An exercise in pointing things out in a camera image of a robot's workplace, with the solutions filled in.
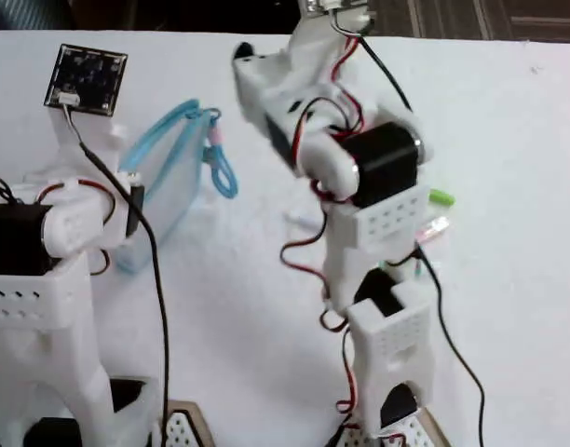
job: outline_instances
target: circuit board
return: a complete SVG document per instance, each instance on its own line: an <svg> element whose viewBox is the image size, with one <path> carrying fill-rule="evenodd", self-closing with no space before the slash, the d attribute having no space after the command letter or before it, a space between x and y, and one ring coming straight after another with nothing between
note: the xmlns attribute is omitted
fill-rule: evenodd
<svg viewBox="0 0 570 447"><path fill-rule="evenodd" d="M45 105L61 108L60 97L72 97L72 108L113 116L128 55L62 44L49 81Z"/></svg>

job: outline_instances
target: white table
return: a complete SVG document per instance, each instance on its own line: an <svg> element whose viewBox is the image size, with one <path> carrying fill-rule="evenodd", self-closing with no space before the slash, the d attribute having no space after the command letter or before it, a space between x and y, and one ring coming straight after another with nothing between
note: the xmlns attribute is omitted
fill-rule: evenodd
<svg viewBox="0 0 570 447"><path fill-rule="evenodd" d="M184 99L220 107L241 192L226 201L204 190L163 247L170 396L200 404L219 446L320 446L339 421L333 403L347 393L340 338L317 323L317 281L278 261L280 245L299 232L283 212L318 209L239 114L229 62L244 39L261 52L287 42L0 33L0 175L17 182L55 154L42 103L61 43L129 54L115 119L129 126L130 142ZM487 445L570 445L570 46L392 38L373 45L435 144L426 180L457 197L452 229L427 250L445 288L451 333L487 390ZM252 165L264 171L254 174ZM300 256L319 264L322 250ZM114 293L103 296L105 287ZM158 375L150 269L109 274L95 292L109 371ZM453 445L475 446L476 388L435 328L430 408Z"/></svg>

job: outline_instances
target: green object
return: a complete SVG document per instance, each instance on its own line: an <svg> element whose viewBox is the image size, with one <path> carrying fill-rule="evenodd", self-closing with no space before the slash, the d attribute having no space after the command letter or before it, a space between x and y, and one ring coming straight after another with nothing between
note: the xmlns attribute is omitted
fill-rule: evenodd
<svg viewBox="0 0 570 447"><path fill-rule="evenodd" d="M455 204L455 198L440 189L430 189L430 202L451 208Z"/></svg>

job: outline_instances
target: white connector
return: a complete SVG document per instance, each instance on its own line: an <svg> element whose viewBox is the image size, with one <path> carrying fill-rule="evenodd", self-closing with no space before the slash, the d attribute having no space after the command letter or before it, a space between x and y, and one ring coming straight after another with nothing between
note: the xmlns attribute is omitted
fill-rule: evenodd
<svg viewBox="0 0 570 447"><path fill-rule="evenodd" d="M340 9L343 6L343 2L341 0L319 0L319 5L325 11L332 11Z"/></svg>
<svg viewBox="0 0 570 447"><path fill-rule="evenodd" d="M80 105L80 97L76 93L61 91L58 95L58 104L76 107Z"/></svg>

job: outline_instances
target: pink clip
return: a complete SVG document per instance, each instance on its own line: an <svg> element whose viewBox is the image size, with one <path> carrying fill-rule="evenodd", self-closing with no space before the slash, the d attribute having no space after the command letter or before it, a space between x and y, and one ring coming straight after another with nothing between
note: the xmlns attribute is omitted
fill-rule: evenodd
<svg viewBox="0 0 570 447"><path fill-rule="evenodd" d="M209 130L209 143L211 146L220 146L223 144L223 135L219 129L219 125L212 126Z"/></svg>

